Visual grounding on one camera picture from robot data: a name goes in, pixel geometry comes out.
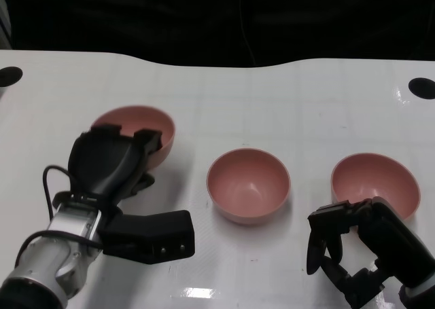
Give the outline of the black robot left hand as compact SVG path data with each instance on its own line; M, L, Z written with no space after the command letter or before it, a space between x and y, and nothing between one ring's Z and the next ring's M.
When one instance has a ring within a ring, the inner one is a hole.
M162 132L141 129L127 136L121 130L116 124L91 127L75 140L69 157L71 191L101 208L116 206L155 182L147 165L162 148Z

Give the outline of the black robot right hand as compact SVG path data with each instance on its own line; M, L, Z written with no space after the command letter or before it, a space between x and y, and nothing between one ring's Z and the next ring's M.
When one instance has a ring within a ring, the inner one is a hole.
M323 206L308 221L307 274L322 269L352 308L374 299L392 276L402 284L399 298L405 308L434 307L434 257L382 198ZM340 265L341 236L352 227L376 255L375 271L363 268L350 275Z

